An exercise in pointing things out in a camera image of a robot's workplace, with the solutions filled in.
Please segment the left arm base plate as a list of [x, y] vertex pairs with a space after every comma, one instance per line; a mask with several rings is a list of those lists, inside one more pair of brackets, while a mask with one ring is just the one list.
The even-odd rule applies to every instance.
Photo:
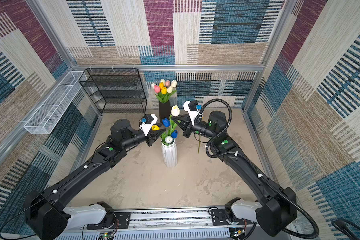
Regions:
[[116, 230], [127, 229], [130, 224], [131, 212], [114, 212], [106, 214], [105, 219], [99, 224], [90, 224], [86, 226], [87, 230]]

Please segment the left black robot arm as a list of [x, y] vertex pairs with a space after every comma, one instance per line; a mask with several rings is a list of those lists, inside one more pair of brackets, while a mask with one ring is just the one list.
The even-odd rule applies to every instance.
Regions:
[[25, 198], [25, 221], [41, 240], [54, 240], [68, 229], [97, 225], [112, 229], [117, 225], [114, 209], [105, 202], [68, 208], [67, 204], [98, 176], [118, 164], [129, 150], [140, 143], [150, 147], [165, 132], [155, 115], [144, 115], [135, 130], [127, 119], [117, 120], [111, 134], [93, 155], [68, 176]]

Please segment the white blue tinted tulip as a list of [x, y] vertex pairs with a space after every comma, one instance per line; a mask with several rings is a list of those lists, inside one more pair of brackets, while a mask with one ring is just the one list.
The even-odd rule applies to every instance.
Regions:
[[171, 145], [174, 142], [174, 138], [172, 136], [166, 136], [165, 137], [165, 143], [167, 145]]

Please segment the white ribbed ceramic vase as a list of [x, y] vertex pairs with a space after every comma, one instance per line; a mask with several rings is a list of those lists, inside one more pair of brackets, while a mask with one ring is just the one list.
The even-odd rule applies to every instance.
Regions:
[[169, 168], [175, 167], [178, 163], [176, 141], [174, 141], [170, 145], [162, 144], [162, 154], [163, 154], [163, 159], [164, 159], [165, 165]]

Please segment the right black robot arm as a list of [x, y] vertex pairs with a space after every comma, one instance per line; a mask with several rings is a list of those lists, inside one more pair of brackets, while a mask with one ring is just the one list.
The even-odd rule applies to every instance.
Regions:
[[232, 113], [227, 116], [213, 111], [207, 122], [200, 112], [189, 112], [171, 118], [183, 131], [185, 137], [192, 133], [208, 139], [206, 153], [209, 158], [218, 158], [232, 168], [255, 194], [257, 201], [248, 202], [235, 198], [225, 205], [228, 223], [237, 224], [240, 220], [257, 223], [265, 233], [274, 237], [287, 229], [297, 217], [296, 194], [291, 188], [282, 188], [266, 176], [242, 151], [239, 144], [227, 133], [232, 122]]

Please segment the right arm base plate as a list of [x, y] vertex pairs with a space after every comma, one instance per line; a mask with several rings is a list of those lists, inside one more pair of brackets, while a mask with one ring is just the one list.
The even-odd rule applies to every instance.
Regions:
[[217, 207], [211, 207], [208, 209], [208, 213], [212, 218], [213, 226], [225, 226], [225, 225], [252, 225], [253, 222], [245, 219], [236, 218], [233, 213], [226, 209], [219, 209]]

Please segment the black cylindrical vase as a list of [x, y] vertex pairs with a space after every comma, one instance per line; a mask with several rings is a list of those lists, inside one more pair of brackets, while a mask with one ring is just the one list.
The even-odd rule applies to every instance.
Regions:
[[159, 102], [159, 117], [160, 121], [164, 119], [169, 119], [171, 114], [171, 103], [167, 101], [165, 103]]

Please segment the large cream white tulip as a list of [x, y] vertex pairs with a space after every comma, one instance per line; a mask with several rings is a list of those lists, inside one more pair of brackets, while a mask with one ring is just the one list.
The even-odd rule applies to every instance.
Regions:
[[167, 134], [169, 136], [172, 135], [172, 133], [176, 130], [176, 127], [178, 126], [178, 124], [172, 120], [173, 117], [178, 117], [180, 115], [180, 109], [177, 105], [173, 106], [171, 108], [171, 114], [170, 114], [170, 118], [169, 118], [169, 122], [170, 122], [170, 126], [168, 127], [168, 131]]

